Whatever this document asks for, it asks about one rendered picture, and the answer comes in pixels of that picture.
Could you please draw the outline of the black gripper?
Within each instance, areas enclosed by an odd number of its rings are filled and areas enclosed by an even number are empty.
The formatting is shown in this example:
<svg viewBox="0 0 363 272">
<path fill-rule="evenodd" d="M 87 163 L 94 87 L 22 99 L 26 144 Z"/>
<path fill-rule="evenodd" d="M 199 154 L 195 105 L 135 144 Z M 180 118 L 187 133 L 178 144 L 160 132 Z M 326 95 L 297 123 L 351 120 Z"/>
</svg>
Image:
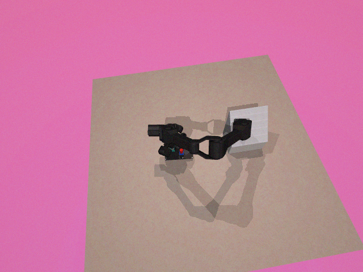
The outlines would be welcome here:
<svg viewBox="0 0 363 272">
<path fill-rule="evenodd" d="M 183 127 L 181 125 L 179 125 L 179 133 L 182 133 L 182 131 L 183 131 Z M 169 158 L 172 153 L 172 150 L 170 148 L 174 148 L 174 147 L 175 147 L 175 145 L 164 143 L 164 146 L 161 146 L 159 148 L 158 153 L 160 155 L 163 155 L 163 156 Z"/>
</svg>

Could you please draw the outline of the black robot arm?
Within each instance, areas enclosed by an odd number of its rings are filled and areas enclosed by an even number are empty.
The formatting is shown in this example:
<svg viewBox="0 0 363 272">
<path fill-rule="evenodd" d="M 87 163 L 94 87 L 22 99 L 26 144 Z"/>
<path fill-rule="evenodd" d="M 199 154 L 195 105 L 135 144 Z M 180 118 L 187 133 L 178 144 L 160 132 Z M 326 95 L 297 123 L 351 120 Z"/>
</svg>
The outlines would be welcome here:
<svg viewBox="0 0 363 272">
<path fill-rule="evenodd" d="M 159 137 L 166 144 L 176 145 L 189 151 L 190 154 L 200 155 L 204 159 L 219 160 L 226 154 L 227 148 L 239 140 L 245 141 L 251 137 L 252 121 L 247 119 L 234 119 L 233 130 L 224 135 L 205 136 L 201 139 L 186 137 L 186 133 L 179 134 L 179 125 L 148 125 L 149 137 Z M 209 155 L 199 150 L 199 143 L 209 140 Z"/>
</svg>

